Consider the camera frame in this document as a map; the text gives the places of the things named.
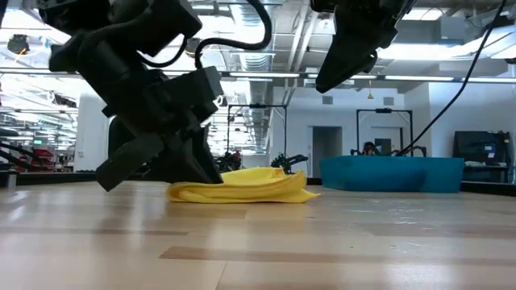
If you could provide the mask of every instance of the black stand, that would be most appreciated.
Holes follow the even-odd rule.
[[[393,110],[389,108],[384,109],[358,109],[356,111],[356,150],[360,151],[360,112],[374,112],[377,114],[391,114],[393,112],[398,113],[408,113],[409,114],[409,123],[410,123],[410,142],[414,141],[414,125],[412,122],[412,110]],[[400,136],[401,142],[400,144],[403,147],[403,135]]]

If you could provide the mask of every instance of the fluorescent light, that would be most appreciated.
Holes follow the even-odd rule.
[[[185,73],[191,73],[192,71],[164,71],[165,76],[169,77],[179,77],[180,75],[184,75]]]
[[[385,76],[389,81],[453,81],[453,77]]]
[[[299,77],[299,73],[291,72],[230,72],[229,75],[230,77]]]
[[[458,54],[456,48],[440,44],[393,43],[378,49],[378,58],[384,60],[449,60]]]
[[[314,78],[317,78],[317,73],[309,73],[306,75],[306,78],[311,78],[311,79],[314,79]],[[363,74],[358,74],[358,75],[355,75],[353,77],[351,77],[352,80],[376,80],[377,76],[374,76],[374,75],[363,75]]]
[[[446,13],[449,8],[412,8],[409,13],[403,16],[403,20],[426,20],[426,21],[434,21],[441,16],[443,16],[443,12]]]
[[[28,113],[28,114],[79,114],[77,109],[67,110],[24,110],[24,109],[0,109],[0,113]]]
[[[49,74],[52,72],[47,68],[0,68],[0,73]]]
[[[1,137],[8,140],[33,140],[34,137],[31,136],[12,136],[12,137]]]
[[[377,76],[373,75],[355,75],[351,77],[352,80],[376,80]]]
[[[493,83],[493,84],[516,84],[516,78],[513,78],[513,77],[470,77],[469,82]]]
[[[194,10],[214,9],[213,5],[193,5],[192,8]],[[229,11],[229,7],[228,6],[219,6],[218,9],[220,11]]]

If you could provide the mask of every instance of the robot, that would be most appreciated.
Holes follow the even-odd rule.
[[[172,64],[186,40],[202,27],[186,0],[37,0],[42,20],[72,36],[64,45],[52,46],[49,69],[80,73],[107,104],[104,115],[116,116],[120,130],[134,135],[98,167],[97,180],[106,191],[142,164],[149,166],[155,180],[222,182],[206,142],[208,131],[200,124],[217,110],[213,100],[223,90],[217,69],[202,67],[201,54],[210,44],[249,50],[268,45],[271,20],[259,0],[247,1],[264,22],[261,42],[204,39],[195,53],[197,70],[168,79],[159,68]],[[312,10],[335,13],[336,30],[316,89],[323,93],[357,73],[369,72],[377,60],[376,49],[390,45],[398,21],[414,3],[312,0]],[[170,61],[156,64],[140,55],[157,55],[179,35],[183,45]]]
[[[285,174],[293,174],[292,165],[305,161],[308,161],[308,157],[302,154],[297,154],[296,156],[286,158],[283,154],[280,153],[280,155],[271,162],[271,167],[283,168],[283,172]]]

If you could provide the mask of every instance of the ceiling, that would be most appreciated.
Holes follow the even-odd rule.
[[[311,71],[316,73],[324,61],[334,34],[331,15],[314,13],[309,9],[308,1],[263,0],[263,3],[266,4],[273,20],[273,40],[270,45],[261,52],[242,52],[235,48],[213,45],[203,52],[203,64],[205,66],[213,65],[220,71]],[[203,28],[196,37],[201,39],[224,37],[246,42],[261,39],[263,27],[259,22],[254,21],[256,16],[252,15],[253,10],[246,2],[220,0],[215,3],[215,6],[218,7],[218,14],[215,13],[214,3],[211,1],[194,1],[192,4],[203,22]],[[485,25],[484,21],[489,20],[489,15],[486,12],[496,8],[498,4],[499,1],[493,0],[467,2],[456,0],[418,1],[416,7],[400,24],[400,34],[392,45],[392,49],[379,52],[380,59],[372,73],[416,76],[464,75],[471,58],[471,54],[466,53],[469,52],[467,49],[470,48],[466,44],[470,44],[478,38],[479,29],[475,27]],[[44,25],[34,9],[32,1],[10,1],[9,8],[0,30],[0,67],[47,68],[50,45],[63,44],[69,39],[69,36]],[[423,36],[428,36],[424,31],[441,25],[440,20],[448,17],[453,17],[452,20],[459,20],[459,27],[462,28],[457,33],[463,36],[463,39],[460,40],[464,40],[464,42],[443,45],[442,43],[436,43],[434,39],[424,39]],[[510,33],[512,33],[512,31],[505,34],[502,34],[502,32],[498,37],[506,40],[510,38]],[[13,34],[28,36],[27,42],[30,44],[30,51],[25,56],[15,55],[7,50],[6,44]],[[172,58],[181,41],[181,37],[175,39],[154,60],[161,62]],[[506,62],[503,58],[494,59],[494,56],[502,51],[507,52],[506,55],[510,56],[508,49],[512,48],[513,44],[516,44],[516,37],[514,40],[508,40],[498,45],[498,47],[493,45],[492,50],[488,51],[489,54],[485,54],[479,62],[476,75],[497,76],[503,73],[506,70]],[[450,52],[449,48],[454,48],[454,52],[459,51],[460,48],[462,49],[461,53],[465,53],[459,54],[461,58],[432,59],[429,57],[430,55],[433,56],[433,52],[436,55],[446,55]],[[424,59],[422,56],[427,56],[428,59],[418,60],[418,58]],[[194,61],[184,54],[174,65],[166,69],[193,70]],[[87,85],[80,77],[29,76],[6,73],[1,76],[0,81],[2,83],[1,109],[6,119],[10,120],[11,117],[14,117],[18,122],[29,122],[29,120],[23,118],[30,118],[30,126],[36,127],[39,119],[33,118],[33,116],[19,117],[20,113],[13,110],[45,110],[47,113],[37,115],[51,120],[56,118],[58,119],[56,122],[73,129],[73,124],[77,120],[77,109],[65,106],[63,102],[57,102],[56,96],[75,102],[76,106],[79,106],[82,88]],[[305,92],[310,84],[305,81],[287,84],[291,91],[300,86],[305,86]],[[355,81],[346,88],[360,91],[369,86],[397,89],[398,93],[404,93],[404,91],[414,86],[414,82]],[[235,78],[232,81],[223,82],[224,97],[227,98],[228,104],[245,105],[257,102],[272,104],[274,100],[278,100],[277,97],[273,97],[273,92],[277,92],[280,87],[285,87],[284,81]],[[53,110],[67,110],[67,114],[49,113]],[[230,124],[230,148],[245,150],[248,153],[265,153],[267,151],[269,115],[270,110],[244,108],[237,112],[237,109],[233,108],[230,116],[235,117],[235,121]],[[220,106],[218,113],[212,116],[208,122],[212,126],[209,141],[212,151],[223,153],[227,146],[227,106]]]

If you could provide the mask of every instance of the metal frame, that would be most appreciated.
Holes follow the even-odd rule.
[[[249,109],[267,109],[267,108],[283,108],[285,111],[285,121],[283,122],[283,129],[284,129],[284,147],[283,147],[283,155],[286,156],[287,153],[287,105],[261,105],[261,104],[251,104],[251,105],[227,105],[227,145],[226,145],[226,151],[229,152],[229,126],[231,124],[231,108],[249,108]]]
[[[360,112],[374,112],[376,114],[391,114],[391,113],[408,113],[410,124],[410,143],[414,141],[414,124],[412,120],[412,110],[394,110],[394,109],[358,109],[356,111],[356,150],[360,151]]]

